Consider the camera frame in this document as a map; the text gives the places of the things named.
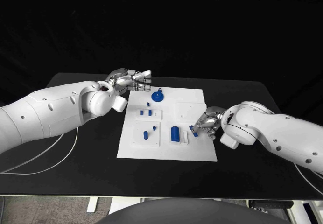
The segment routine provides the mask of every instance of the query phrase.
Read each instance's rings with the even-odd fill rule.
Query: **black curtain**
[[[2,7],[0,101],[44,88],[57,72],[125,67],[259,81],[281,111],[323,125],[321,12],[318,1],[275,0]]]

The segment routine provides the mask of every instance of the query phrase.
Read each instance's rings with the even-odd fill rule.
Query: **table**
[[[102,74],[59,73],[47,87],[86,80],[103,80]],[[203,89],[207,106],[229,108],[255,101],[279,113],[259,82],[152,77],[154,86]],[[77,142],[66,160],[35,175],[0,175],[0,195],[196,197],[230,199],[321,200],[301,178],[292,163],[271,154],[259,142],[234,150],[213,141],[217,162],[116,158],[123,114],[109,113],[79,127]],[[14,171],[35,172],[64,157],[76,131],[66,133],[57,145],[30,164]],[[0,155],[0,170],[35,156],[57,137],[31,141]],[[301,168],[318,189],[323,184]]]

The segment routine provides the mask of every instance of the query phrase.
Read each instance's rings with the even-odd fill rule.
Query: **blue knob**
[[[148,139],[148,132],[147,131],[142,132],[142,139],[145,139],[145,140]]]
[[[162,90],[158,88],[158,91],[152,93],[151,99],[154,102],[162,101]]]

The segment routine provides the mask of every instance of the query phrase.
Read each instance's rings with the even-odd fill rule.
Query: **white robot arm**
[[[17,145],[57,136],[109,109],[122,112],[126,89],[149,91],[151,72],[118,69],[105,81],[85,81],[41,89],[0,108],[0,154]]]
[[[255,140],[279,157],[323,174],[323,127],[284,114],[273,114],[263,105],[245,101],[227,110],[209,107],[191,132],[201,128],[214,139],[222,127],[220,143],[234,149]]]

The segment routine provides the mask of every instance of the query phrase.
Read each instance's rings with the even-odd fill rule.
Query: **white board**
[[[164,99],[161,102],[154,102],[151,100],[151,94],[158,90],[158,88],[161,88]],[[151,87],[149,92],[131,91],[116,157],[216,162],[213,141],[209,139],[206,133],[200,133],[198,137],[194,138],[188,128],[188,126],[197,121],[204,109],[206,105],[201,90]],[[145,120],[145,122],[151,123],[160,122],[158,147],[144,145],[139,142],[134,144],[131,141],[134,139],[141,140],[142,137],[142,130],[136,130],[138,122],[144,121],[138,110],[160,111],[161,119],[157,119],[155,121],[149,119]],[[170,143],[170,128],[172,126],[180,128],[180,138],[183,131],[187,132],[187,145],[172,145]]]

